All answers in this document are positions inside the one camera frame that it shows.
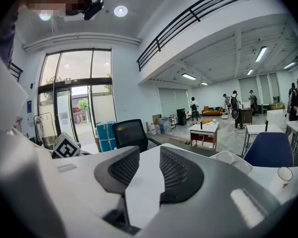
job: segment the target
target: fluorescent light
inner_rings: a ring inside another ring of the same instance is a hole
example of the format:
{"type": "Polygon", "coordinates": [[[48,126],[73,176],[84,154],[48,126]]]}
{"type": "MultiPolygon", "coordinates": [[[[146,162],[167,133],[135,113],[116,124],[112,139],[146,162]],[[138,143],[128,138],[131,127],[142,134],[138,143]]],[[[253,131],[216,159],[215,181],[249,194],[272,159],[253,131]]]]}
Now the fluorescent light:
{"type": "Polygon", "coordinates": [[[44,21],[47,21],[47,20],[49,20],[51,18],[51,15],[46,14],[46,13],[40,13],[39,14],[39,17],[40,17],[40,19],[42,19],[44,21]]]}
{"type": "Polygon", "coordinates": [[[291,66],[293,66],[295,64],[296,64],[295,62],[292,62],[292,63],[288,64],[284,69],[288,69],[289,67],[291,67],[291,66]]]}
{"type": "Polygon", "coordinates": [[[117,17],[124,17],[127,15],[128,9],[126,7],[124,7],[123,5],[120,5],[114,9],[114,13],[117,17]]]}
{"type": "Polygon", "coordinates": [[[267,47],[262,47],[260,49],[260,52],[259,52],[259,54],[258,54],[258,56],[256,58],[256,61],[260,61],[261,60],[261,58],[263,57],[263,55],[266,52],[266,50],[267,50],[267,47]]]}
{"type": "Polygon", "coordinates": [[[197,78],[196,77],[193,77],[193,76],[190,76],[189,74],[182,74],[183,77],[186,77],[186,78],[189,78],[189,79],[192,79],[192,80],[196,80],[197,78]]]}
{"type": "Polygon", "coordinates": [[[247,73],[247,76],[252,74],[252,72],[253,72],[253,69],[250,69],[249,72],[247,73]]]}

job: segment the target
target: glass panel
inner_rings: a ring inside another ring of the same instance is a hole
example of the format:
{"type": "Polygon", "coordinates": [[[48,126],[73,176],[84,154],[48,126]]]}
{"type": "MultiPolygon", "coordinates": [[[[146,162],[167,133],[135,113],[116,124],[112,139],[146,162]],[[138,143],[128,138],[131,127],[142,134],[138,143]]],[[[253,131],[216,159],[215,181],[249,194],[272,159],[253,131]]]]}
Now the glass panel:
{"type": "Polygon", "coordinates": [[[90,78],[92,51],[62,53],[56,81],[90,78]]]}
{"type": "Polygon", "coordinates": [[[66,132],[76,141],[72,128],[69,90],[63,90],[57,93],[57,105],[61,132],[66,132]]]}
{"type": "Polygon", "coordinates": [[[261,104],[256,77],[239,79],[238,82],[241,90],[241,93],[238,93],[238,99],[242,99],[242,102],[250,102],[249,92],[250,90],[253,90],[254,95],[257,97],[257,104],[261,104]]]}
{"type": "Polygon", "coordinates": [[[270,82],[272,83],[274,103],[278,103],[278,102],[280,102],[280,97],[279,97],[279,88],[278,88],[276,74],[275,73],[269,74],[269,77],[270,77],[270,82]]]}
{"type": "Polygon", "coordinates": [[[40,85],[53,84],[60,54],[46,56],[40,85]]]}
{"type": "Polygon", "coordinates": [[[263,101],[264,105],[270,104],[270,91],[269,91],[269,84],[268,84],[268,78],[267,75],[261,75],[259,76],[260,83],[262,85],[262,91],[263,91],[263,101]]]}
{"type": "Polygon", "coordinates": [[[96,124],[99,122],[116,121],[111,85],[93,85],[92,92],[96,124]]]}
{"type": "Polygon", "coordinates": [[[89,153],[97,153],[92,120],[89,115],[87,86],[72,87],[72,108],[74,126],[81,149],[89,153]]]}
{"type": "Polygon", "coordinates": [[[44,147],[53,148],[57,132],[53,108],[53,92],[39,94],[39,117],[36,120],[37,135],[44,147]]]}
{"type": "Polygon", "coordinates": [[[111,77],[110,51],[94,51],[91,77],[111,77]]]}

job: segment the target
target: tree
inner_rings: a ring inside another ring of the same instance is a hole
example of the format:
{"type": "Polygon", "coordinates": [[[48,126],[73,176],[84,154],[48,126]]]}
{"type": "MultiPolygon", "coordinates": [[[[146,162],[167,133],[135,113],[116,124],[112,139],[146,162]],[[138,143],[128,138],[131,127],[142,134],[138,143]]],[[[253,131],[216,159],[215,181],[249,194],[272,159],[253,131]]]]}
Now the tree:
{"type": "Polygon", "coordinates": [[[107,89],[108,94],[113,94],[112,85],[105,85],[104,87],[107,89]]]}
{"type": "Polygon", "coordinates": [[[86,111],[88,110],[88,100],[87,99],[82,99],[78,102],[77,107],[82,110],[82,111],[86,111]]]}
{"type": "MultiPolygon", "coordinates": [[[[45,84],[46,85],[54,84],[54,79],[55,79],[55,76],[50,77],[49,79],[47,79],[45,81],[45,84]]],[[[58,79],[56,81],[59,82],[59,81],[65,81],[65,80],[69,80],[69,79],[71,79],[71,78],[62,79],[61,77],[58,77],[58,79]]],[[[58,93],[58,96],[63,96],[63,95],[67,95],[67,94],[68,94],[67,92],[61,92],[61,93],[58,93]]],[[[43,96],[45,98],[45,102],[46,102],[47,105],[53,104],[53,93],[51,93],[51,92],[44,93],[43,96]]]]}

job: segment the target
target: black metal railing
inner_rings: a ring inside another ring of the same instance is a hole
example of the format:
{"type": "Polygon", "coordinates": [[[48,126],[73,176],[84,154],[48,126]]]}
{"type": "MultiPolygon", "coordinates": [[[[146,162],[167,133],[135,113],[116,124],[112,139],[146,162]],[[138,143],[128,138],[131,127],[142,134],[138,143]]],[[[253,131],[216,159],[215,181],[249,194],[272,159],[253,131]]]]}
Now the black metal railing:
{"type": "Polygon", "coordinates": [[[14,63],[11,63],[9,66],[9,71],[13,77],[15,77],[15,80],[19,82],[20,75],[23,73],[23,70],[21,70],[18,66],[16,66],[14,63]]]}
{"type": "Polygon", "coordinates": [[[195,22],[200,22],[201,18],[206,15],[224,7],[231,3],[240,0],[199,0],[174,20],[172,20],[150,43],[146,50],[138,58],[137,63],[139,71],[146,65],[146,63],[161,49],[171,41],[175,36],[185,30],[187,27],[195,22]]]}

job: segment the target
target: ceiling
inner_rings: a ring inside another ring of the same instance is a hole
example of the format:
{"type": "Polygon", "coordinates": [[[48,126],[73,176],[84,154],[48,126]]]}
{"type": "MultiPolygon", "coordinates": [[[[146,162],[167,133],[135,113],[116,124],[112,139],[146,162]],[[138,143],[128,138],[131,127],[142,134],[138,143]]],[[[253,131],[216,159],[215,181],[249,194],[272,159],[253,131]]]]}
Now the ceiling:
{"type": "Polygon", "coordinates": [[[298,38],[290,19],[275,15],[258,18],[248,27],[236,25],[225,35],[215,34],[210,44],[200,46],[151,80],[201,86],[201,82],[212,84],[247,77],[250,69],[254,69],[250,76],[283,70],[296,58],[298,38]],[[263,46],[267,51],[255,62],[263,46]],[[185,78],[183,73],[197,80],[185,78]]]}
{"type": "Polygon", "coordinates": [[[23,44],[59,34],[76,32],[97,32],[136,38],[138,33],[164,0],[104,0],[104,8],[89,21],[65,21],[63,17],[53,17],[43,21],[37,13],[27,9],[19,12],[16,32],[23,44]],[[128,9],[125,17],[116,17],[114,8],[124,5],[128,9]]]}

